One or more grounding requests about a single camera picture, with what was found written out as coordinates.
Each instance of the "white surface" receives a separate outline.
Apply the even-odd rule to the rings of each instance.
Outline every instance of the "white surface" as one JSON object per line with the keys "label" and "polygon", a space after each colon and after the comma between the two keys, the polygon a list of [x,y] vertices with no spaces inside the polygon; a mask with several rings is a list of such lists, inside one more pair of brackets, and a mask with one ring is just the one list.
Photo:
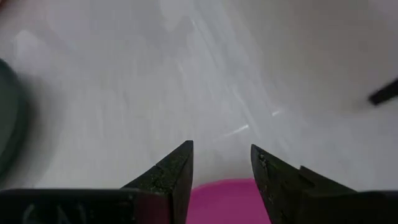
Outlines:
{"label": "white surface", "polygon": [[37,107],[5,187],[120,187],[186,139],[194,185],[252,143],[355,189],[398,189],[394,1],[9,0],[0,57]]}

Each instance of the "white table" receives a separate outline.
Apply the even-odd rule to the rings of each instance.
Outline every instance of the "white table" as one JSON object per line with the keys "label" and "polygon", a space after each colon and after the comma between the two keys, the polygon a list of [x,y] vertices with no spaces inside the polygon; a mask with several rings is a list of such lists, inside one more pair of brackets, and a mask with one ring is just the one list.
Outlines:
{"label": "white table", "polygon": [[4,187],[120,187],[186,139],[194,186],[252,143],[358,190],[398,189],[394,1],[9,0],[0,57],[36,116]]}

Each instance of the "pink container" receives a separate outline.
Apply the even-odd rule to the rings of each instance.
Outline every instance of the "pink container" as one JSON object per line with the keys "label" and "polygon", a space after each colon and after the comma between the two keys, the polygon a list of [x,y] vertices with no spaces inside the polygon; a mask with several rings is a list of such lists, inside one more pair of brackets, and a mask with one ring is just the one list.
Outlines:
{"label": "pink container", "polygon": [[191,192],[187,224],[271,224],[253,179],[221,180]]}

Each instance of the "pink object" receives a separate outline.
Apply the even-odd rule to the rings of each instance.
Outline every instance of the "pink object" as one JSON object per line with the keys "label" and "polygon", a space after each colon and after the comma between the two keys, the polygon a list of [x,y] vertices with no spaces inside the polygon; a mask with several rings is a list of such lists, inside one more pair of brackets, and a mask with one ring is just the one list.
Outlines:
{"label": "pink object", "polygon": [[192,190],[187,224],[271,224],[253,179],[221,180]]}

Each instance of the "black object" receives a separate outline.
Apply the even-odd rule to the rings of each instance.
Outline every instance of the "black object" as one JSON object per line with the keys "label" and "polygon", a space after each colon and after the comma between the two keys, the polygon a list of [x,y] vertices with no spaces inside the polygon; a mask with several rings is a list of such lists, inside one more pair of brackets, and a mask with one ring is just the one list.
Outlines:
{"label": "black object", "polygon": [[356,192],[255,145],[251,161],[272,224],[398,223],[397,192]]}
{"label": "black object", "polygon": [[0,223],[183,224],[193,170],[193,142],[186,141],[120,190],[5,190]]}
{"label": "black object", "polygon": [[396,96],[398,96],[398,79],[369,96],[369,101],[373,105],[377,106],[395,98]]}
{"label": "black object", "polygon": [[0,175],[21,148],[28,124],[26,93],[14,71],[0,59]]}

